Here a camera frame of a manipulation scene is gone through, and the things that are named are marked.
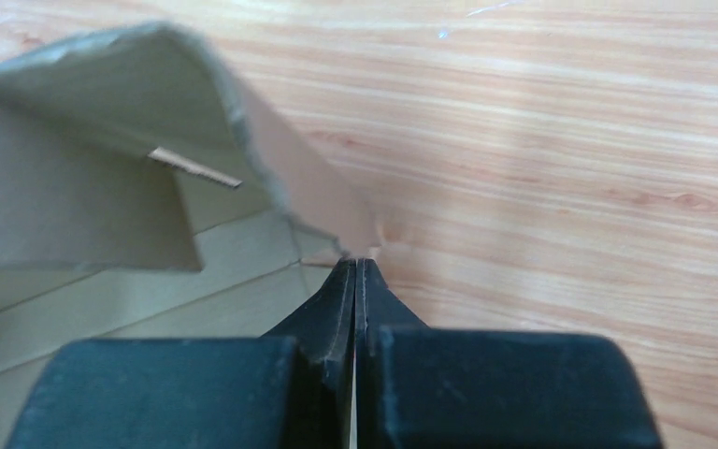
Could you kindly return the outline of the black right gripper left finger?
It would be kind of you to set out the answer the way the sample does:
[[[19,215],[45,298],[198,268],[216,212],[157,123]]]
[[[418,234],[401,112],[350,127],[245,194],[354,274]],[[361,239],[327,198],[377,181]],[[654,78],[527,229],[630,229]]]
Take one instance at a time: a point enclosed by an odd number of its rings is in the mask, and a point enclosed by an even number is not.
[[[258,338],[90,339],[64,346],[10,448],[345,448],[356,264]]]

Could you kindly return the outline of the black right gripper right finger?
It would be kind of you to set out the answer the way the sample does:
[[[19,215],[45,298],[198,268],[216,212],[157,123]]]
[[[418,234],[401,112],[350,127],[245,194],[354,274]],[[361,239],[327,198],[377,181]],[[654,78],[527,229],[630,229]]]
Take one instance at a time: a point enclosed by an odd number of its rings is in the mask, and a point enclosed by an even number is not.
[[[633,365],[605,337],[426,325],[357,264],[362,448],[660,448]]]

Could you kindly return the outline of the brown cardboard box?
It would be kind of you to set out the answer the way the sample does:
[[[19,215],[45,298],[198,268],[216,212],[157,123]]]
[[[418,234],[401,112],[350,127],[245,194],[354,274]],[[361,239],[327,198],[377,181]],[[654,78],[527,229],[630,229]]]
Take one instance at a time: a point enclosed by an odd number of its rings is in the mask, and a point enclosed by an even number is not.
[[[380,246],[361,195],[206,40],[169,22],[0,63],[0,448],[40,370],[92,337],[217,335],[310,260]]]

